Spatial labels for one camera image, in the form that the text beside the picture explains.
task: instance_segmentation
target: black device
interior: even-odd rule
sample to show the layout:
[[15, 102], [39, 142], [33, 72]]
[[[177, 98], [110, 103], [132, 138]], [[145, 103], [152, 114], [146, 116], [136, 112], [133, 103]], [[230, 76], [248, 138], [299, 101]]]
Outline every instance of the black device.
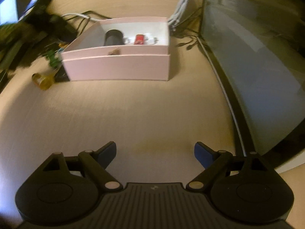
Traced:
[[201, 142], [194, 153], [205, 170], [186, 188], [182, 183], [124, 188], [105, 170], [116, 156], [114, 142], [74, 157], [53, 153], [16, 193], [24, 219], [18, 228], [292, 228], [285, 222], [292, 190], [259, 154], [234, 157]]
[[51, 1], [31, 0], [20, 20], [32, 24], [37, 31], [70, 43], [77, 38], [77, 30], [59, 15], [50, 15], [46, 11]]
[[124, 36], [120, 30], [112, 29], [106, 32], [104, 46], [124, 45]]

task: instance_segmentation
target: cable bundle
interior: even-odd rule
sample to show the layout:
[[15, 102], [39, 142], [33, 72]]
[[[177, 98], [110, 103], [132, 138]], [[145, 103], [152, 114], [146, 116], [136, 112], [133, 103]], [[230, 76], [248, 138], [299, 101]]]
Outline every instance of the cable bundle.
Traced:
[[168, 19], [167, 24], [169, 28], [173, 29], [180, 23], [181, 17], [186, 9], [189, 0], [180, 0], [176, 6], [173, 15]]
[[75, 15], [75, 17], [69, 18], [68, 20], [71, 20], [71, 19], [74, 19], [74, 18], [77, 18], [77, 17], [82, 17], [84, 19], [89, 19], [89, 20], [95, 21], [95, 22], [101, 21], [100, 19], [91, 18], [91, 17], [85, 15], [84, 13], [82, 13], [82, 14], [79, 14], [79, 13], [67, 13], [67, 14], [62, 15], [61, 17], [67, 16], [67, 15]]

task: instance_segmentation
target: red object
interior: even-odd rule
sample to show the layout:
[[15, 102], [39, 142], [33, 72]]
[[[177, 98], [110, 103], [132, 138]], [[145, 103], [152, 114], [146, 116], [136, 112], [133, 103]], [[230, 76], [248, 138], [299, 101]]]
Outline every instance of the red object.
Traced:
[[135, 36], [134, 45], [144, 45], [144, 35], [143, 34], [137, 34]]

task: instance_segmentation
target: black power cord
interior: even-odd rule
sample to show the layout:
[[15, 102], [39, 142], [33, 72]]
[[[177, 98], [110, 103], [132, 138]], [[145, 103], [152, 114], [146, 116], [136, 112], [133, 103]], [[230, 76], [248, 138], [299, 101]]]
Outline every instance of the black power cord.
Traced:
[[178, 43], [176, 45], [176, 47], [188, 45], [186, 47], [186, 50], [188, 51], [199, 43], [198, 38], [197, 38], [199, 36], [199, 32], [189, 28], [189, 25], [191, 23], [193, 23], [194, 21], [196, 21], [202, 15], [201, 12], [198, 14], [198, 11], [200, 11], [201, 8], [202, 7], [197, 8], [193, 13], [191, 13], [183, 21], [181, 21], [179, 24], [177, 24], [177, 26], [174, 28], [174, 30], [170, 31], [170, 35], [174, 36], [176, 38], [183, 39], [183, 38], [187, 37], [187, 38], [191, 39], [189, 42]]
[[78, 25], [78, 27], [77, 27], [77, 31], [79, 30], [81, 24], [83, 23], [83, 21], [84, 21], [85, 19], [86, 19], [86, 18], [83, 18], [83, 19], [80, 21], [80, 23], [79, 23], [79, 25]]
[[88, 25], [88, 23], [90, 22], [90, 16], [88, 16], [89, 17], [89, 19], [87, 19], [87, 22], [86, 22], [86, 24], [85, 24], [85, 26], [83, 27], [83, 29], [81, 30], [81, 32], [80, 32], [80, 34], [79, 35], [81, 35], [82, 33], [83, 33], [83, 31], [85, 30], [85, 28], [86, 28], [86, 26]]
[[[81, 13], [81, 14], [83, 14], [83, 15], [94, 14], [94, 15], [100, 17], [101, 19], [112, 19], [111, 17], [101, 15], [101, 14], [95, 12], [95, 11], [92, 11], [92, 10], [88, 10], [88, 11], [83, 12], [83, 13]], [[76, 15], [76, 16], [73, 16], [73, 17], [71, 17], [71, 18], [68, 18], [68, 19], [66, 19], [66, 21], [70, 21], [70, 20], [73, 20], [73, 19], [75, 19], [75, 18], [78, 18], [78, 16]]]

